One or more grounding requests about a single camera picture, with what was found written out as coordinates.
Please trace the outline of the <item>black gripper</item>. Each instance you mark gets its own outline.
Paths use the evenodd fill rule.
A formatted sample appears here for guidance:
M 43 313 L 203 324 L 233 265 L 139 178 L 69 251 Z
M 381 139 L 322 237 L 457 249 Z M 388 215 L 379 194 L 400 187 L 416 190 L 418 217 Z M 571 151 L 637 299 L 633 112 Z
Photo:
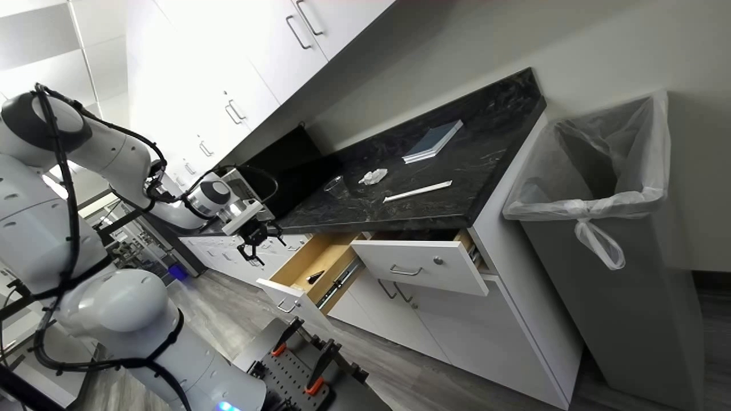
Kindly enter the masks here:
M 267 221 L 258 221 L 258 219 L 249 219 L 240 231 L 238 235 L 247 242 L 247 244 L 240 244 L 238 251 L 242 253 L 244 260 L 249 263 L 258 263 L 258 265 L 265 265 L 260 260 L 260 256 L 256 253 L 256 247 L 260 242 L 265 242 L 267 237 L 276 237 L 281 242 L 281 247 L 288 247 L 288 242 L 283 240 L 283 233 L 281 228 L 274 224 L 267 224 Z

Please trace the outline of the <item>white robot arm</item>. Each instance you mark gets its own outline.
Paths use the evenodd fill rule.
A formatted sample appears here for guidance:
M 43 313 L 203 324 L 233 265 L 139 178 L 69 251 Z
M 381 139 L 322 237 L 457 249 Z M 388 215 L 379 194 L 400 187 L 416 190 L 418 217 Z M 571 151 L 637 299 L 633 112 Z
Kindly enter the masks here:
M 78 212 L 71 190 L 43 183 L 48 169 L 71 180 L 80 164 L 101 174 L 139 212 L 183 231 L 219 219 L 231 187 L 201 178 L 180 196 L 162 190 L 164 158 L 153 144 L 50 87 L 2 105 L 0 256 L 46 308 L 46 320 L 101 345 L 101 368 L 123 368 L 176 411 L 267 411 L 274 393 L 233 365 L 169 299 L 164 281 L 121 267 Z

